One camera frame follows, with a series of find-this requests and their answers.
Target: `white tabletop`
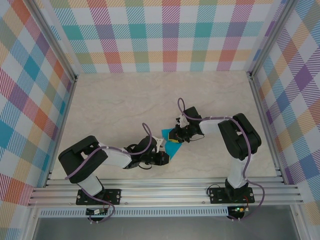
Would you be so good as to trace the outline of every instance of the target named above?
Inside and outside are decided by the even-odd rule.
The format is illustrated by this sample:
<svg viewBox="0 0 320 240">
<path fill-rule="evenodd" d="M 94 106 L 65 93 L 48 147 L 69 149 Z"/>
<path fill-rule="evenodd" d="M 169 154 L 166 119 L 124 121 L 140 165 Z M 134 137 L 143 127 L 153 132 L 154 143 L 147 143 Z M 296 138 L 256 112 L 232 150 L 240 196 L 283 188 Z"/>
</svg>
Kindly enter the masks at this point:
<svg viewBox="0 0 320 240">
<path fill-rule="evenodd" d="M 276 176 L 257 107 L 244 71 L 148 72 L 81 74 L 78 80 L 58 154 L 87 137 L 118 148 L 137 144 L 146 133 L 161 137 L 174 128 L 180 115 L 177 99 L 195 106 L 202 117 L 243 113 L 262 139 L 249 166 L 249 177 Z M 183 143 L 171 162 L 151 170 L 101 165 L 100 179 L 222 178 L 229 175 L 231 156 L 219 132 Z M 66 176 L 59 160 L 51 179 Z"/>
</svg>

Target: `plaid wall panel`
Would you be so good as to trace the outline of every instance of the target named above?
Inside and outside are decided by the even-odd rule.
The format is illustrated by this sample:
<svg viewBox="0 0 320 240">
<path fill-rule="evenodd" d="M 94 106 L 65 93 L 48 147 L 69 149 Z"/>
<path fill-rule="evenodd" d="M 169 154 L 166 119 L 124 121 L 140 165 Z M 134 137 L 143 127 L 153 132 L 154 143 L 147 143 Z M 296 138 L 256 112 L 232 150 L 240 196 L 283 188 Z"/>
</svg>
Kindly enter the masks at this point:
<svg viewBox="0 0 320 240">
<path fill-rule="evenodd" d="M 36 1 L 36 3 L 37 3 L 38 7 L 40 8 L 41 13 L 42 13 L 42 15 L 44 16 L 45 20 L 46 20 L 47 23 L 49 24 L 49 26 L 50 26 L 50 28 L 51 28 L 51 30 L 52 30 L 52 32 L 53 32 L 56 40 L 58 41 L 58 43 L 59 43 L 62 51 L 64 52 L 66 58 L 68 59 L 68 61 L 69 61 L 70 65 L 71 65 L 73 71 L 74 71 L 75 73 L 78 73 L 77 68 L 76 68 L 76 66 L 75 66 L 75 63 L 74 63 L 72 57 L 70 56 L 70 53 L 68 52 L 68 50 L 67 50 L 64 42 L 62 41 L 61 36 L 59 35 L 59 33 L 58 33 L 55 25 L 53 24 L 53 21 L 52 21 L 51 18 L 49 17 L 49 14 L 48 14 L 47 10 L 44 8 L 44 5 L 43 5 L 43 3 L 42 3 L 42 0 L 35 0 L 35 1 Z"/>
<path fill-rule="evenodd" d="M 72 82 L 22 0 L 0 0 L 0 240 L 18 239 Z"/>
<path fill-rule="evenodd" d="M 281 161 L 320 234 L 320 1 L 300 0 L 257 75 Z"/>
<path fill-rule="evenodd" d="M 49 1 L 85 73 L 243 70 L 274 2 Z"/>
<path fill-rule="evenodd" d="M 266 45 L 266 43 L 267 43 L 267 41 L 268 41 L 268 38 L 269 38 L 269 36 L 270 36 L 270 33 L 271 33 L 271 31 L 274 29 L 274 27 L 275 27 L 275 25 L 276 25 L 276 22 L 277 22 L 277 20 L 279 19 L 279 17 L 280 17 L 280 15 L 281 15 L 281 13 L 282 13 L 282 11 L 283 11 L 283 9 L 284 9 L 287 1 L 288 1 L 288 0 L 281 0 L 281 3 L 280 3 L 278 9 L 277 9 L 276 12 L 275 12 L 275 15 L 273 16 L 272 21 L 271 21 L 271 23 L 270 23 L 267 31 L 265 32 L 265 34 L 264 34 L 264 36 L 263 36 L 263 39 L 262 39 L 262 41 L 261 41 L 261 43 L 260 43 L 260 45 L 259 45 L 259 48 L 258 48 L 258 50 L 256 51 L 256 53 L 255 53 L 255 55 L 254 55 L 253 61 L 252 61 L 252 63 L 250 64 L 250 67 L 249 67 L 249 69 L 248 69 L 248 72 L 251 72 L 251 71 L 253 70 L 253 68 L 254 68 L 254 66 L 255 66 L 255 64 L 256 64 L 256 62 L 257 62 L 257 59 L 258 59 L 258 57 L 260 56 L 260 53 L 261 53 L 262 49 L 265 47 L 265 45 Z"/>
</svg>

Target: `black mounting plate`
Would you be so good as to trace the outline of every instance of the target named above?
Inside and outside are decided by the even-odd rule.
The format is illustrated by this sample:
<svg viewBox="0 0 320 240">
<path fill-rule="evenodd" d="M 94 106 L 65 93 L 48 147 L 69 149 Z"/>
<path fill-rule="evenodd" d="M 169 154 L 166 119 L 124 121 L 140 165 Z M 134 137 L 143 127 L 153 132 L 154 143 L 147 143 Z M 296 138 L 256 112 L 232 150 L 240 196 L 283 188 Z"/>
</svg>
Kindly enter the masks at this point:
<svg viewBox="0 0 320 240">
<path fill-rule="evenodd" d="M 121 189 L 104 189 L 102 193 L 98 193 L 99 196 L 94 196 L 97 199 L 101 199 L 112 203 L 113 205 L 119 205 L 121 199 Z M 103 205 L 101 201 L 96 201 L 88 197 L 81 189 L 78 191 L 75 201 L 76 205 Z"/>
<path fill-rule="evenodd" d="M 208 193 L 211 204 L 246 204 L 247 200 L 243 196 L 248 198 L 249 204 L 253 204 L 255 202 L 254 192 L 251 187 L 246 187 L 244 193 L 233 201 L 228 198 L 224 187 L 211 187 L 209 188 Z"/>
</svg>

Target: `blue cloth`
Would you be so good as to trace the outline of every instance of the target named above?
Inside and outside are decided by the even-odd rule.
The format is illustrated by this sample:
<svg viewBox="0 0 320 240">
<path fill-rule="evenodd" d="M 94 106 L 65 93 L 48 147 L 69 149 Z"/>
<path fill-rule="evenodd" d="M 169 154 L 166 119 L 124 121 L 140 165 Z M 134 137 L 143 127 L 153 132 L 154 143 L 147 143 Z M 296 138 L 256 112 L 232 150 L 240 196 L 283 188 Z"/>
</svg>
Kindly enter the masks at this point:
<svg viewBox="0 0 320 240">
<path fill-rule="evenodd" d="M 161 130 L 162 137 L 166 140 L 166 143 L 164 145 L 164 149 L 165 149 L 165 152 L 170 156 L 170 160 L 174 157 L 174 155 L 179 150 L 179 148 L 181 147 L 181 144 L 182 144 L 182 143 L 176 143 L 176 142 L 169 141 L 169 132 L 172 129 L 173 128 Z"/>
</svg>

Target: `metal frame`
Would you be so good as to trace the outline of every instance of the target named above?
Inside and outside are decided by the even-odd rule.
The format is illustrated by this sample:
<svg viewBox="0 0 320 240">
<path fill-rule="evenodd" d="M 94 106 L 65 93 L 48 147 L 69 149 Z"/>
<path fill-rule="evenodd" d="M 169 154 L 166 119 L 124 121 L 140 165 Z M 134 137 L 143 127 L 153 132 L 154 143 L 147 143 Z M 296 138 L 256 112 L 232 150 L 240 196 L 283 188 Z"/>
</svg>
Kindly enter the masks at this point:
<svg viewBox="0 0 320 240">
<path fill-rule="evenodd" d="M 73 50 L 70 41 L 68 40 L 68 37 L 55 13 L 55 10 L 53 6 L 50 3 L 50 0 L 42 0 L 42 5 L 44 9 L 46 10 L 49 18 L 51 19 L 57 33 L 59 34 L 61 38 L 61 42 L 64 44 L 64 47 L 66 48 L 66 51 L 69 53 L 70 57 L 72 58 L 73 64 L 75 66 L 75 70 L 78 72 L 78 74 L 83 73 L 82 66 L 75 54 L 75 51 Z"/>
<path fill-rule="evenodd" d="M 41 32 L 45 36 L 47 42 L 51 46 L 53 52 L 55 53 L 62 67 L 64 68 L 68 76 L 75 82 L 78 74 L 74 72 L 73 68 L 71 67 L 64 51 L 60 47 L 58 40 L 56 39 L 50 26 L 48 25 L 45 17 L 41 13 L 41 10 L 39 9 L 38 5 L 35 3 L 34 0 L 23 0 L 23 2 L 26 5 L 26 7 L 29 9 L 36 23 L 38 24 Z"/>
<path fill-rule="evenodd" d="M 75 208 L 41 208 L 40 218 L 87 218 L 86 207 Z M 226 217 L 229 211 L 226 206 L 193 206 L 193 207 L 126 207 L 116 208 L 113 218 L 143 217 Z"/>
<path fill-rule="evenodd" d="M 279 152 L 277 151 L 276 143 L 275 143 L 275 141 L 272 137 L 272 134 L 271 134 L 270 125 L 268 124 L 268 118 L 267 118 L 266 112 L 264 111 L 264 108 L 262 106 L 262 99 L 261 99 L 260 95 L 258 94 L 259 91 L 258 91 L 256 82 L 255 82 L 255 78 L 254 78 L 254 76 L 250 75 L 249 73 L 247 73 L 247 77 L 248 77 L 249 84 L 250 84 L 250 87 L 252 90 L 254 101 L 256 103 L 256 107 L 259 112 L 260 120 L 261 120 L 263 130 L 264 130 L 267 142 L 268 142 L 268 146 L 269 146 L 269 149 L 270 149 L 270 152 L 272 155 L 274 165 L 279 168 L 281 173 L 283 173 L 283 174 L 281 174 L 283 177 L 283 182 L 288 186 L 292 186 L 292 185 L 289 185 L 289 180 L 287 178 L 287 175 L 285 174 L 285 167 L 283 166 L 282 162 L 280 161 L 280 155 L 279 155 Z M 291 204 L 290 207 L 291 207 L 293 219 L 295 221 L 295 225 L 298 230 L 300 238 L 303 240 L 311 240 L 312 238 L 311 238 L 309 231 L 308 231 L 308 228 L 307 228 L 307 218 L 306 218 L 307 213 L 306 213 L 305 209 L 301 205 L 296 205 L 296 204 Z"/>
<path fill-rule="evenodd" d="M 263 185 L 266 191 L 264 205 L 299 205 L 303 203 L 296 185 L 284 184 L 281 172 L 276 177 L 251 177 L 251 181 Z M 214 206 L 206 194 L 208 186 L 225 186 L 225 178 L 185 179 L 101 179 L 106 189 L 121 189 L 121 203 L 126 207 L 195 207 Z M 255 203 L 262 198 L 262 190 L 254 185 Z M 29 206 L 32 208 L 74 208 L 79 187 L 68 180 L 48 180 L 45 188 L 35 188 Z M 237 206 L 239 204 L 217 204 Z"/>
<path fill-rule="evenodd" d="M 22 230 L 21 240 L 32 240 L 36 231 L 40 209 L 30 208 L 28 213 L 28 219 L 26 221 L 25 229 Z"/>
<path fill-rule="evenodd" d="M 260 48 L 260 45 L 265 37 L 266 32 L 268 31 L 270 24 L 273 21 L 274 16 L 276 15 L 279 6 L 281 5 L 282 0 L 273 0 L 273 3 L 271 4 L 270 10 L 267 13 L 267 16 L 265 18 L 265 21 L 260 29 L 260 33 L 256 38 L 255 43 L 252 46 L 251 54 L 249 58 L 246 60 L 246 63 L 244 65 L 244 70 L 249 71 L 251 68 L 251 64 L 256 56 L 257 51 Z"/>
<path fill-rule="evenodd" d="M 252 76 L 255 76 L 259 69 L 264 64 L 267 56 L 269 55 L 271 48 L 278 40 L 283 28 L 285 27 L 287 20 L 289 19 L 291 13 L 295 9 L 296 5 L 298 4 L 299 0 L 287 0 L 285 6 L 283 7 L 282 13 L 280 14 L 279 19 L 277 20 L 274 28 L 271 30 L 271 33 L 268 37 L 268 40 L 263 47 L 258 59 L 256 60 L 255 66 L 252 69 Z"/>
<path fill-rule="evenodd" d="M 60 142 L 61 142 L 64 130 L 65 130 L 65 126 L 66 126 L 67 118 L 68 118 L 68 115 L 69 115 L 72 99 L 74 98 L 74 94 L 75 94 L 75 91 L 76 91 L 77 80 L 78 80 L 78 77 L 75 79 L 75 82 L 71 86 L 70 97 L 69 97 L 68 103 L 66 105 L 66 109 L 65 109 L 65 113 L 64 113 L 64 116 L 63 116 L 63 119 L 62 119 L 60 131 L 59 131 L 59 133 L 57 135 L 56 144 L 55 144 L 54 149 L 53 149 L 53 153 L 52 153 L 52 157 L 51 157 L 51 160 L 50 160 L 50 164 L 49 164 L 49 167 L 48 167 L 48 169 L 46 170 L 46 172 L 44 174 L 46 176 L 46 178 L 44 178 L 42 183 L 41 183 L 41 186 L 43 186 L 43 187 L 46 186 L 47 180 L 50 178 L 52 170 L 54 169 L 54 166 L 55 166 L 55 160 L 57 158 Z"/>
</svg>

